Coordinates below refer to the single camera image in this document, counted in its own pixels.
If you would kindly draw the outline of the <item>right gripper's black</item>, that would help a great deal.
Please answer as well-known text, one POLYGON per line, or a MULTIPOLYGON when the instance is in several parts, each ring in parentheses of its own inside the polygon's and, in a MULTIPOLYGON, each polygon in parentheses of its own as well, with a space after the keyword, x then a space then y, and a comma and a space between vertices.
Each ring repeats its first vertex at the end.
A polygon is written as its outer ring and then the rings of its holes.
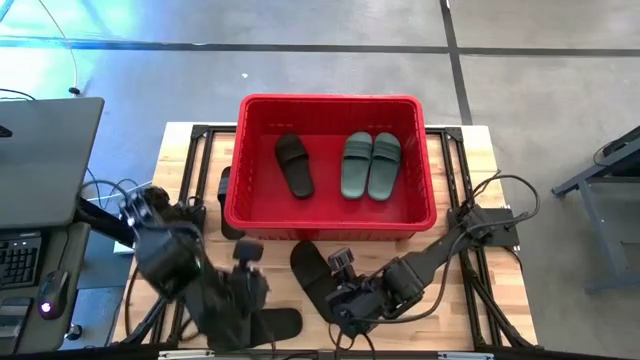
POLYGON ((381 280, 347 283, 327 295, 333 321, 346 336, 368 333, 387 312, 381 280))

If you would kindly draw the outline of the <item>dark green slipper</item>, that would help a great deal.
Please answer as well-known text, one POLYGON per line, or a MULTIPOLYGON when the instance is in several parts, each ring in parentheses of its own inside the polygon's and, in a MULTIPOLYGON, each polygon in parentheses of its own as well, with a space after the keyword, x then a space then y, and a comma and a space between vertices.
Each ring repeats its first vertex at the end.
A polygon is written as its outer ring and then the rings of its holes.
POLYGON ((294 308, 261 309, 251 314, 250 347, 284 341, 302 332, 301 313, 294 308))

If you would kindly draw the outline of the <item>black rubber slide sandal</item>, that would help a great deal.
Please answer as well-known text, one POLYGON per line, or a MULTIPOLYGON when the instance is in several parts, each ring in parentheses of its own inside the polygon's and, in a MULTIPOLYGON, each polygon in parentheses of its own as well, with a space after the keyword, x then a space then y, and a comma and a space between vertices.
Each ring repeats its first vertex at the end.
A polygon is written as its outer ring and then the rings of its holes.
POLYGON ((334 322, 326 297, 337 289, 331 269, 311 241, 298 242, 290 255, 291 270, 325 322, 334 322))
POLYGON ((275 156, 289 190, 298 199, 315 193, 309 166, 309 154, 295 134, 280 136, 275 144, 275 156))
POLYGON ((231 167, 227 166, 222 170, 220 181, 218 185, 217 199, 220 205, 220 228, 222 235, 228 240, 241 239, 245 232, 233 228, 226 220, 225 205, 226 198, 229 190, 229 179, 231 174, 231 167))

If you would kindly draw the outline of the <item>green rubber slide sandal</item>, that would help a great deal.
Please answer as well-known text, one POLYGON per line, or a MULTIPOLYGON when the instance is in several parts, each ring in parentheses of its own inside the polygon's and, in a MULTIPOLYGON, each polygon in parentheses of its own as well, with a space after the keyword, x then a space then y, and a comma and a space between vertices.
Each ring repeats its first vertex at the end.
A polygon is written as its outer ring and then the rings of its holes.
POLYGON ((375 201, 390 198, 401 165, 402 148, 391 133, 383 132, 373 143, 368 194, 375 201))
POLYGON ((341 194, 354 200, 363 196, 367 183, 373 140, 369 133, 356 132, 345 143, 341 164, 341 194))

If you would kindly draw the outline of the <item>red plastic bin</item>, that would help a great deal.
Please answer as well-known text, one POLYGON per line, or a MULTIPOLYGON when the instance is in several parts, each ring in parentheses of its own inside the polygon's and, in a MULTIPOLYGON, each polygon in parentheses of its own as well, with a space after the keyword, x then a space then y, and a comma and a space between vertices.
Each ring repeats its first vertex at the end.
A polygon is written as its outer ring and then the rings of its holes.
POLYGON ((394 241, 430 229, 437 210, 423 110, 408 95, 253 94, 240 104, 224 208, 226 221, 268 239, 394 241), (348 200, 340 191, 345 142, 356 132, 390 133, 401 147, 389 199, 348 200), (277 140, 297 136, 308 155, 313 194, 291 192, 277 140))

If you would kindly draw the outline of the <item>dark keyboard tray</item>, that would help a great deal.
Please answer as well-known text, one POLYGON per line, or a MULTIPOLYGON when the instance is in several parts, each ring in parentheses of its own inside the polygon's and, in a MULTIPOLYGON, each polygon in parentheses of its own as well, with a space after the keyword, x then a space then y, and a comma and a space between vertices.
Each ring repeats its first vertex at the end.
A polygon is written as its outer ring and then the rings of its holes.
POLYGON ((38 232, 42 236, 39 273, 31 287, 0 289, 0 302, 5 298, 30 297, 33 302, 18 340, 0 340, 0 356, 55 351, 64 342, 64 335, 72 324, 77 296, 77 284, 89 238, 89 226, 76 223, 48 230, 3 231, 6 234, 38 232), (37 296, 45 277, 55 270, 69 272, 67 305, 63 314, 54 320, 44 320, 38 312, 37 296))

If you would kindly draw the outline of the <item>black computer mouse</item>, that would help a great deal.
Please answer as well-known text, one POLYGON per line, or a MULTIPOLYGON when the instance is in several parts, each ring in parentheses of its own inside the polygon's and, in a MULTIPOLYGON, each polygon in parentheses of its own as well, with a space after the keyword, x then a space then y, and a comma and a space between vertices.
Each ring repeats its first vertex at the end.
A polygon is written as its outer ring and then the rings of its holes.
POLYGON ((58 319, 67 305, 69 272, 55 270, 46 275, 37 296, 38 312, 44 320, 58 319))

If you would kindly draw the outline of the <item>black keyboard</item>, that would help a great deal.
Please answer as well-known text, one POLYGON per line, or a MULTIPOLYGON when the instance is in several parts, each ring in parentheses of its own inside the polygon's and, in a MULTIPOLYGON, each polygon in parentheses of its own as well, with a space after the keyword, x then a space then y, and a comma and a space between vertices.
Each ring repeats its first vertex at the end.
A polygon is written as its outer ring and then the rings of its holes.
POLYGON ((41 247, 38 232, 0 236, 0 289, 35 285, 41 247))

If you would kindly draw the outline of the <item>grey flat device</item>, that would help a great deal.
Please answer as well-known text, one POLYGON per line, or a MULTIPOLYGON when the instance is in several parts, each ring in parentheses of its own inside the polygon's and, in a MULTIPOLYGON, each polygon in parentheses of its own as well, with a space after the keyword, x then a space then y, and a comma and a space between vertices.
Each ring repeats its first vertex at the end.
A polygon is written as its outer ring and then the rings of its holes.
POLYGON ((30 297, 5 298, 0 302, 0 340, 18 340, 33 300, 30 297))

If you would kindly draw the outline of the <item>blue-grey metal cart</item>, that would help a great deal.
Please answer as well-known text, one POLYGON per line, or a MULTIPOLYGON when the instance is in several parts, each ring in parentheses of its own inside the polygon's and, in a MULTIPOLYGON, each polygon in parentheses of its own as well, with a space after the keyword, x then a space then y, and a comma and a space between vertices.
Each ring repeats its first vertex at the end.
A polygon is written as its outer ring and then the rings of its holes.
POLYGON ((640 138, 551 189, 576 191, 605 273, 584 283, 588 293, 640 285, 640 138))

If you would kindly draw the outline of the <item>black flat device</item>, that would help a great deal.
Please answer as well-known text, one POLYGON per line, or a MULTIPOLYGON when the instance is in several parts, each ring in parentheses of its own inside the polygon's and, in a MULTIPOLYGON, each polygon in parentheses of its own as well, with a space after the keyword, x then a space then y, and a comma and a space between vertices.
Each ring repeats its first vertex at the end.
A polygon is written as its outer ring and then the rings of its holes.
POLYGON ((640 126, 635 127, 631 131, 621 137, 612 140, 601 146, 593 155, 592 160, 595 165, 603 166, 604 159, 616 151, 624 148, 629 143, 640 138, 640 126))

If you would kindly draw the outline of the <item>silver frame bracket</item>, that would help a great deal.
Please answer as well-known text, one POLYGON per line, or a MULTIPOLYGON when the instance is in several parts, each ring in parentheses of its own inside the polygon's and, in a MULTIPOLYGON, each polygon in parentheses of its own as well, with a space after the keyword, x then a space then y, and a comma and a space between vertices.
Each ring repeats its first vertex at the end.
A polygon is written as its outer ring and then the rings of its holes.
POLYGON ((438 360, 495 360, 491 353, 482 352, 439 352, 438 360))
POLYGON ((160 351, 157 360, 203 360, 214 358, 215 352, 206 349, 176 349, 160 351))

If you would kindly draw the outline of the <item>black aluminium frame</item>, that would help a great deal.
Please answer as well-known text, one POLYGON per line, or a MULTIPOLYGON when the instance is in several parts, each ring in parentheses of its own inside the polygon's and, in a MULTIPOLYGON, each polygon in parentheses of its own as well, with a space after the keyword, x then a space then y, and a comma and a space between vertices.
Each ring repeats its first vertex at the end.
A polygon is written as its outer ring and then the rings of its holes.
MULTIPOLYGON (((153 182, 163 187, 171 197, 176 197, 185 177, 185 163, 193 162, 189 176, 197 180, 204 146, 212 145, 207 172, 207 188, 204 192, 207 217, 205 237, 207 253, 218 266, 233 265, 233 243, 220 231, 220 208, 217 188, 222 170, 229 166, 233 156, 235 136, 216 132, 200 140, 192 140, 192 124, 169 123, 164 132, 153 182)), ((441 150, 442 136, 447 136, 452 158, 452 171, 458 184, 464 182, 460 158, 465 157, 470 168, 469 177, 477 183, 490 176, 496 169, 496 161, 489 131, 485 126, 461 126, 445 128, 436 126, 426 136, 434 198, 438 215, 435 225, 426 232, 418 232, 411 239, 399 242, 357 241, 350 247, 355 255, 354 267, 360 273, 369 274, 395 256, 408 251, 418 251, 436 241, 447 230, 445 213, 450 206, 445 160, 441 150)), ((278 350, 332 348, 331 336, 337 334, 336 326, 328 325, 316 311, 306 294, 297 284, 290 269, 289 255, 295 243, 292 240, 268 241, 259 266, 264 271, 271 291, 267 299, 270 308, 295 308, 302 315, 301 333, 289 340, 279 341, 278 350)), ((485 251, 489 280, 493 295, 502 311, 519 333, 529 342, 535 342, 524 281, 516 258, 502 248, 485 251)), ((466 296, 459 261, 454 259, 447 277, 446 292, 437 311, 428 318, 405 325, 379 326, 367 339, 357 338, 354 350, 374 347, 377 353, 392 350, 469 350, 473 346, 470 322, 467 315, 466 296)))

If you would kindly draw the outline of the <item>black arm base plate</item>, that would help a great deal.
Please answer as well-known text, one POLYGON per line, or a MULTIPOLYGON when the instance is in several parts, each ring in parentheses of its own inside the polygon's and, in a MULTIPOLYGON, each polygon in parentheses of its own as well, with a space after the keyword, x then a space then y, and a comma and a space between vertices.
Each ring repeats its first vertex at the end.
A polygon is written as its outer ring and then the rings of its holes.
POLYGON ((473 208, 450 208, 447 211, 447 224, 449 229, 462 224, 477 225, 483 223, 492 223, 492 226, 485 230, 477 230, 476 233, 481 237, 472 239, 470 244, 472 247, 489 246, 489 247, 517 247, 520 245, 515 218, 513 212, 506 208, 482 208, 474 206, 473 208))

